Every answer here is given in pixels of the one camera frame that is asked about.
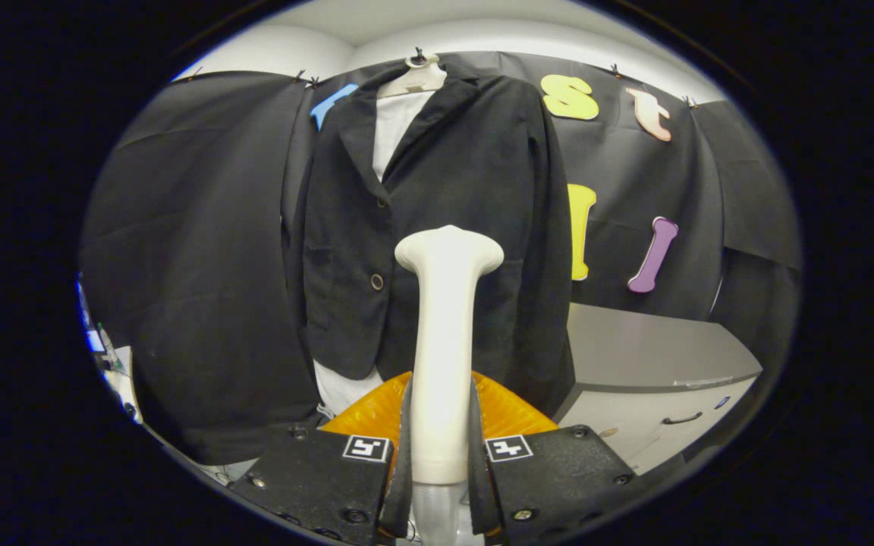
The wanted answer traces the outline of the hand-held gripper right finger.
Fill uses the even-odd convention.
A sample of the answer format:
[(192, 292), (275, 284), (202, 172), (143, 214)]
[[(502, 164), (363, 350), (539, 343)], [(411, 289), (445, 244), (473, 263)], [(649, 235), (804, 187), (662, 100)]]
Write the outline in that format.
[(473, 373), (471, 531), (486, 545), (545, 545), (638, 501), (636, 473), (587, 425), (561, 428), (496, 381)]

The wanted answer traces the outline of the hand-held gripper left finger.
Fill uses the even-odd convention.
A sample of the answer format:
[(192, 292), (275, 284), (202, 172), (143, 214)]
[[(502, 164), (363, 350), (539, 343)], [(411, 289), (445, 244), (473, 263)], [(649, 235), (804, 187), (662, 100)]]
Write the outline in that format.
[(322, 428), (275, 433), (231, 485), (281, 524), (351, 545), (410, 531), (410, 373), (386, 381)]

